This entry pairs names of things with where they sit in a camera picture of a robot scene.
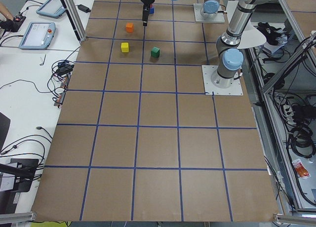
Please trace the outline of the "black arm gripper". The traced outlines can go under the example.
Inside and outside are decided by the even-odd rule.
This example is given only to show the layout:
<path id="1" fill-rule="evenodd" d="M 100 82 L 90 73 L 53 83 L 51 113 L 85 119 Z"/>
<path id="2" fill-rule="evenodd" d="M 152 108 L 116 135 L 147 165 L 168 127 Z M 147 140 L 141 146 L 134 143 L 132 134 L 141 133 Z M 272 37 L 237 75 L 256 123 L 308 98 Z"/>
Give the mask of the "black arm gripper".
<path id="1" fill-rule="evenodd" d="M 141 2 L 144 5 L 144 10 L 142 12 L 143 26 L 146 27 L 148 24 L 149 11 L 151 8 L 151 4 L 153 4 L 155 2 L 155 0 L 141 0 Z"/>

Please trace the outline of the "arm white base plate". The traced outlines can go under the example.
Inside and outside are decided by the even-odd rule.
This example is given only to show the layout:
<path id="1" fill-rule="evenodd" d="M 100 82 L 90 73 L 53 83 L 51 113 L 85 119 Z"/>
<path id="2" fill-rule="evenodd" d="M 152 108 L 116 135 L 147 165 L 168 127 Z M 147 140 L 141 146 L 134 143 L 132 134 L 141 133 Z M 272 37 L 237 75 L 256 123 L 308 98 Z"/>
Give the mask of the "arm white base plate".
<path id="1" fill-rule="evenodd" d="M 222 78 L 217 65 L 202 65 L 202 76 L 205 95 L 242 96 L 242 86 L 238 73 L 232 78 Z"/>
<path id="2" fill-rule="evenodd" d="M 221 5 L 216 3 L 218 10 L 214 11 L 214 7 L 207 3 L 194 3 L 195 22 L 197 23 L 213 23 L 224 24 L 224 10 Z"/>

